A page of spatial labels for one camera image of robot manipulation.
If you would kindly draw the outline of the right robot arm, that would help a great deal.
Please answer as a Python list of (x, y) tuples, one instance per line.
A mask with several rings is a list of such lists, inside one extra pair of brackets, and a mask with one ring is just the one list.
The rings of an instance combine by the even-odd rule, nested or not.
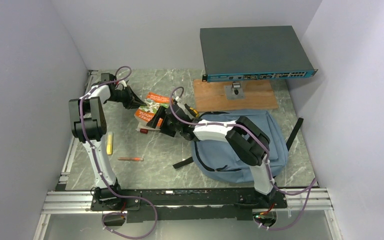
[(249, 112), (210, 111), (191, 118), (177, 106), (161, 106), (146, 126), (170, 137), (180, 134), (191, 142), (192, 156), (174, 168), (195, 163), (214, 180), (253, 182), (256, 203), (267, 208), (275, 201), (275, 181), (268, 169), (273, 136), (254, 117)]

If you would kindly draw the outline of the orange green treehouse book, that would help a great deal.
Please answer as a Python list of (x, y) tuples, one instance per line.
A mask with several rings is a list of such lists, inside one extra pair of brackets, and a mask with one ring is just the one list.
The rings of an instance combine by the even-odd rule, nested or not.
[(147, 129), (148, 131), (159, 131), (160, 129), (152, 129), (146, 127), (146, 123), (151, 120), (160, 106), (164, 106), (166, 108), (169, 107), (169, 97), (159, 95), (154, 92), (149, 92), (144, 99), (144, 102), (147, 103), (147, 106), (139, 107), (134, 114), (134, 117), (138, 120), (136, 130), (138, 132), (140, 132), (140, 129)]

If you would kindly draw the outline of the blue student backpack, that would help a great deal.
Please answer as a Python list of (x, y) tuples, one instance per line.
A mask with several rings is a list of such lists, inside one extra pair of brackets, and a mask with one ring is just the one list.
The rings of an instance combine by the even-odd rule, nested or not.
[(233, 184), (253, 182), (253, 169), (266, 170), (264, 157), (268, 157), (272, 176), (279, 175), (288, 163), (290, 148), (304, 121), (298, 118), (286, 139), (267, 110), (208, 111), (199, 118), (231, 127), (188, 126), (180, 134), (191, 140), (192, 156), (173, 167), (195, 163), (207, 177)]

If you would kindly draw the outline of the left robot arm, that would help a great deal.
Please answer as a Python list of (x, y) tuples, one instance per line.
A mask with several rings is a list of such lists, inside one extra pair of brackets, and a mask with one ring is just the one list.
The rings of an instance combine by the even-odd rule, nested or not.
[(118, 79), (105, 72), (82, 97), (68, 102), (68, 110), (72, 135), (82, 143), (94, 171), (93, 200), (117, 210), (123, 205), (124, 196), (107, 153), (107, 122), (103, 110), (107, 102), (121, 103), (127, 110), (145, 106), (128, 85), (127, 77)]

